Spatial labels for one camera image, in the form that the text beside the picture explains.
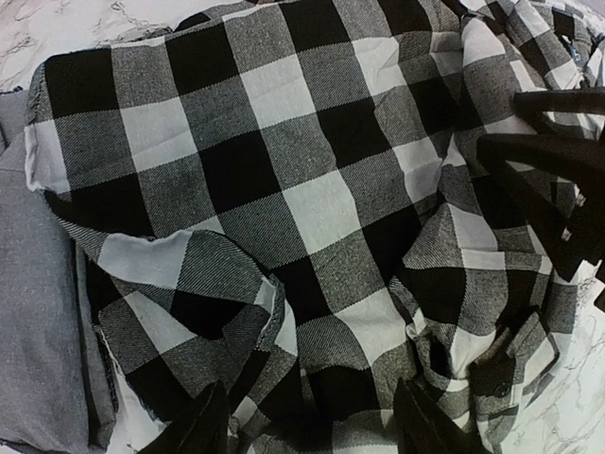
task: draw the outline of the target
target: cloth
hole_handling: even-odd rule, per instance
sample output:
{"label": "cloth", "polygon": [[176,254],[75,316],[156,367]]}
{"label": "cloth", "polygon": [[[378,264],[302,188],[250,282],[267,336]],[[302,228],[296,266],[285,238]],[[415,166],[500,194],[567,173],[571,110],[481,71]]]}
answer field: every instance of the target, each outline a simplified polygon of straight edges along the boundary
{"label": "cloth", "polygon": [[[533,132],[516,91],[602,84],[602,42],[555,4],[448,3],[244,2],[38,68],[28,185],[154,416],[220,380],[229,452],[394,453],[414,378],[497,452],[556,373],[577,288],[475,140]],[[570,209],[572,184],[518,170]]]}
{"label": "cloth", "polygon": [[92,321],[78,311],[69,236],[26,187],[26,100],[0,96],[0,444],[102,452],[114,408]]}

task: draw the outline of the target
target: marble surface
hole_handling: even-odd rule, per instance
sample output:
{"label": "marble surface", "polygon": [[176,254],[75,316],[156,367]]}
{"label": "marble surface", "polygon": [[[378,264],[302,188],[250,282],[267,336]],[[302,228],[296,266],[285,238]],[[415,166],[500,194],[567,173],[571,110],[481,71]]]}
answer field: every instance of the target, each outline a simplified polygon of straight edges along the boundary
{"label": "marble surface", "polygon": [[[57,53],[127,41],[216,3],[236,0],[0,0],[0,90],[27,87],[38,64]],[[578,0],[567,0],[589,10]],[[592,2],[603,8],[605,0]],[[605,32],[605,20],[591,21]],[[575,334],[556,380],[521,418],[505,453],[605,454],[605,314],[593,306],[603,286],[580,273]],[[160,431],[122,381],[122,404],[109,454],[131,454]],[[0,447],[0,454],[10,453]]]}

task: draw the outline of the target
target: shirt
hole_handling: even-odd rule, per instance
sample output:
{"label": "shirt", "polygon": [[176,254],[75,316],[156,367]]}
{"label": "shirt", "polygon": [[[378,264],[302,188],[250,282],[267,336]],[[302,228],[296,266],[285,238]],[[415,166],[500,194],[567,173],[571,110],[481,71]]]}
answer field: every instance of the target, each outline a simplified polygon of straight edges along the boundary
{"label": "shirt", "polygon": [[94,322],[157,418],[220,380],[229,452],[394,453],[405,378],[498,452],[556,373],[576,283],[475,141],[533,133],[517,91],[601,85],[603,42],[555,1],[447,3],[243,2],[38,68],[29,187],[87,253]]}

